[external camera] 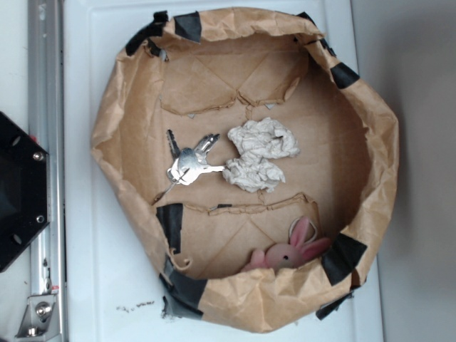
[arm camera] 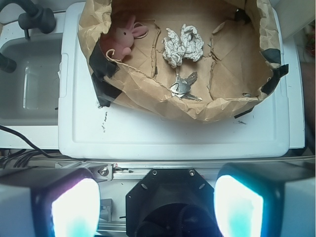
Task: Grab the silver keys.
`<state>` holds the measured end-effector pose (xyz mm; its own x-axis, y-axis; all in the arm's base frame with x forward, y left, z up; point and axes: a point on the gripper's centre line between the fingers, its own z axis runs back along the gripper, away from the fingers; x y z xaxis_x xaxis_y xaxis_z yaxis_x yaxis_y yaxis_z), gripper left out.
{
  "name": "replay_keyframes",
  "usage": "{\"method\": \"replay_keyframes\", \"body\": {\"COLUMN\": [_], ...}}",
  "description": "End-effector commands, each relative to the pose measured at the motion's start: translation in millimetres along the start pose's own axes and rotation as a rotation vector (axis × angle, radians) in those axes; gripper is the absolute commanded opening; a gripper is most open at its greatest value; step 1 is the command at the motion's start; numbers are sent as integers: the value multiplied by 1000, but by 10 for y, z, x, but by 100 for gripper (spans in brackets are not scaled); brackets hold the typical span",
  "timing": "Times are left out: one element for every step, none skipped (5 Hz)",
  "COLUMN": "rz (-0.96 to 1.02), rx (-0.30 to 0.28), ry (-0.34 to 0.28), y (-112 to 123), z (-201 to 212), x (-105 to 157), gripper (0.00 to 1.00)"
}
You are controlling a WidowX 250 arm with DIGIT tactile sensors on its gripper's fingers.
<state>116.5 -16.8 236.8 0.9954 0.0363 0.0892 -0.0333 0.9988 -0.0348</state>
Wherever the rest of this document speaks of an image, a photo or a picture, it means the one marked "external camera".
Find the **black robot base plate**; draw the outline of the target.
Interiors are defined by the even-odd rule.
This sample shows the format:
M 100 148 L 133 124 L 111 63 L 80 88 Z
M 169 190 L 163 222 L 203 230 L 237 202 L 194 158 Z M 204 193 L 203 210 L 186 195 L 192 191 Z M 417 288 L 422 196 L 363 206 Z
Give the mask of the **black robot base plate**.
M 1 114 L 1 271 L 48 225 L 48 153 Z

